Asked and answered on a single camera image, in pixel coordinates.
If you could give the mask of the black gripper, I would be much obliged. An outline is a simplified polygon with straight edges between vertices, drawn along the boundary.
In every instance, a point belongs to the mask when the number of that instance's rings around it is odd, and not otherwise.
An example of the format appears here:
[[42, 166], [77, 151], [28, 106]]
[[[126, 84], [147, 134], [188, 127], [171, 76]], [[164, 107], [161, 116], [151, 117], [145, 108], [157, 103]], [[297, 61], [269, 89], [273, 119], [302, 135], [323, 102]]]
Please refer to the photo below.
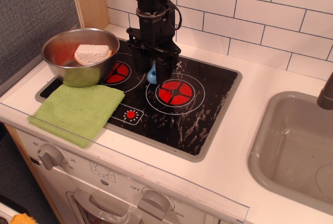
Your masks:
[[128, 28], [128, 45], [139, 74], [147, 73], [155, 60], [156, 81], [161, 84], [169, 79], [178, 62], [180, 48], [173, 42], [175, 35], [175, 11], [148, 16], [139, 12], [139, 28]]

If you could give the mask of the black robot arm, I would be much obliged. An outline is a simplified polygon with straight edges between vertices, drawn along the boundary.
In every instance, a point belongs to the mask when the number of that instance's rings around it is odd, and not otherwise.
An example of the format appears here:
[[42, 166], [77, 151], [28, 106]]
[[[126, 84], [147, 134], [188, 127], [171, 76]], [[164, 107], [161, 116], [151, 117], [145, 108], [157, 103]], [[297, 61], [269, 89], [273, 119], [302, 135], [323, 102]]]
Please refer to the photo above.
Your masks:
[[139, 29], [128, 28], [128, 45], [132, 49], [135, 67], [139, 74], [156, 69], [156, 83], [168, 80], [176, 69], [180, 48], [173, 42], [178, 8], [170, 0], [137, 0], [136, 14]]

